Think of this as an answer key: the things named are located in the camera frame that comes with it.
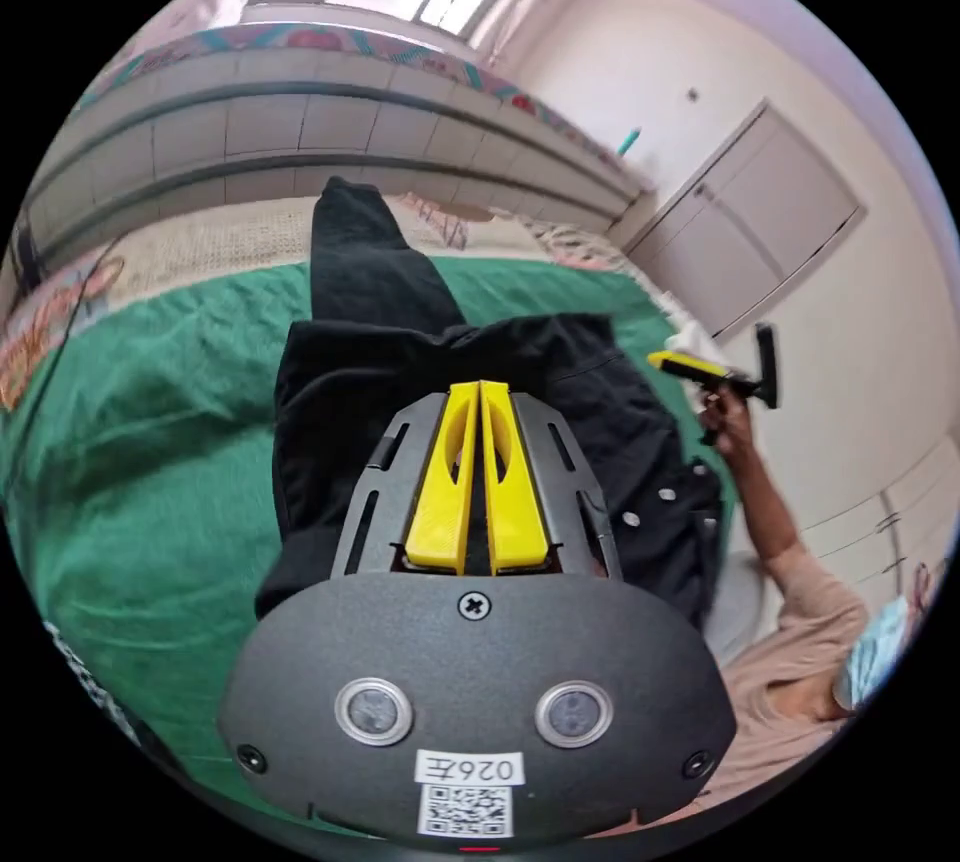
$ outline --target qr code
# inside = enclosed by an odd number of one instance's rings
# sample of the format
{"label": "qr code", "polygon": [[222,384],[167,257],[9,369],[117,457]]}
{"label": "qr code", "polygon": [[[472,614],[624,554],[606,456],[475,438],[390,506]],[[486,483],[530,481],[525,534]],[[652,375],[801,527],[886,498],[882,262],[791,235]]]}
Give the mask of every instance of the qr code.
{"label": "qr code", "polygon": [[425,785],[418,831],[421,835],[511,838],[512,790],[509,786]]}

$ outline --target metal plate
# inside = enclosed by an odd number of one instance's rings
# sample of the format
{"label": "metal plate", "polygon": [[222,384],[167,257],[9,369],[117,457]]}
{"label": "metal plate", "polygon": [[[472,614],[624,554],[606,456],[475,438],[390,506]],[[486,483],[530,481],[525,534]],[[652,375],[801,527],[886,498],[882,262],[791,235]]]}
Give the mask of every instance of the metal plate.
{"label": "metal plate", "polygon": [[[458,609],[468,592],[489,599],[479,622]],[[378,748],[341,731],[337,695],[359,678],[409,698],[402,741]],[[601,687],[615,715],[596,742],[564,750],[538,735],[535,712],[570,680]],[[700,751],[719,762],[736,725],[703,640],[639,589],[562,574],[373,573],[320,583],[271,612],[240,654],[219,727],[231,753],[263,753],[269,770],[247,780],[267,802],[436,846],[417,835],[418,749],[522,752],[511,843],[522,845],[599,831],[633,808],[649,821],[681,808],[709,779],[685,778],[684,765]]]}

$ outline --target face mask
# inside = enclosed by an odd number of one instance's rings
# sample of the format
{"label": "face mask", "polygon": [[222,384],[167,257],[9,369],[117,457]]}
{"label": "face mask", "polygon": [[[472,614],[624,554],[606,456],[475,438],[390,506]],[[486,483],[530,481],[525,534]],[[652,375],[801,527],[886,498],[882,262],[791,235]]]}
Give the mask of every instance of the face mask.
{"label": "face mask", "polygon": [[855,712],[893,669],[909,614],[909,604],[900,596],[885,605],[857,639],[833,684],[833,697],[847,712]]}

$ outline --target hand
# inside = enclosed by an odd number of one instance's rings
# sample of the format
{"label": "hand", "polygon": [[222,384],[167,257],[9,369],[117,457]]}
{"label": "hand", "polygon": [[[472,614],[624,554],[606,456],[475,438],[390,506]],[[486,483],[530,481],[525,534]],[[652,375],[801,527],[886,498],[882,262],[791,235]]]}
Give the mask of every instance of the hand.
{"label": "hand", "polygon": [[717,433],[714,445],[731,469],[742,469],[756,458],[753,444],[753,423],[746,402],[728,385],[719,392],[703,397],[703,412],[700,423],[705,429]]}

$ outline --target label sticker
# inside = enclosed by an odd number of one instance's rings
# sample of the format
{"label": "label sticker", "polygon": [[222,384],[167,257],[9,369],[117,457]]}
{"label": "label sticker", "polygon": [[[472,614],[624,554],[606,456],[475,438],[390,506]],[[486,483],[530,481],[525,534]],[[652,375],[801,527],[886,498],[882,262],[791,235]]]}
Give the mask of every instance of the label sticker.
{"label": "label sticker", "polygon": [[513,838],[513,789],[508,785],[422,785],[417,835]]}
{"label": "label sticker", "polygon": [[523,753],[471,755],[417,749],[413,781],[420,785],[503,787],[525,785]]}

